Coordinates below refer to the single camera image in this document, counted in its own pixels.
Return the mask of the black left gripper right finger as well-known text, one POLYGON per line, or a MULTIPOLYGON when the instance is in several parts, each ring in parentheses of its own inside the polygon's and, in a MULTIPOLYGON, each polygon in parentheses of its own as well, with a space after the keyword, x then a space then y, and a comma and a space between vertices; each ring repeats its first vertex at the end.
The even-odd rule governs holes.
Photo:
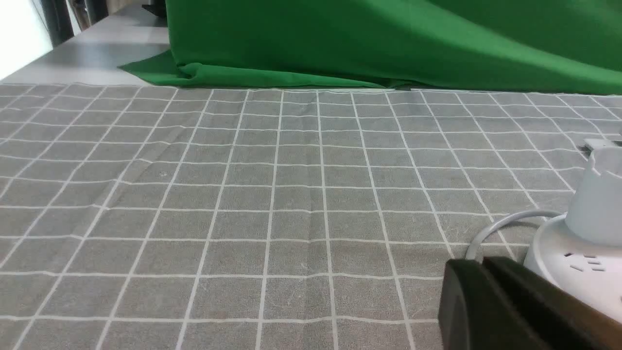
POLYGON ((505 257, 484 268, 532 330, 553 350, 620 350, 621 324, 505 257))

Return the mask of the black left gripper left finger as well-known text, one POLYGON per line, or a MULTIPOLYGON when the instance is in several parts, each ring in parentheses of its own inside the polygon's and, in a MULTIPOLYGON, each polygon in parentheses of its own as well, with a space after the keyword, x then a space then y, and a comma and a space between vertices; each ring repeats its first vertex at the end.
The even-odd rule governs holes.
POLYGON ((445 264, 438 324, 445 350, 550 350, 477 261, 445 264))

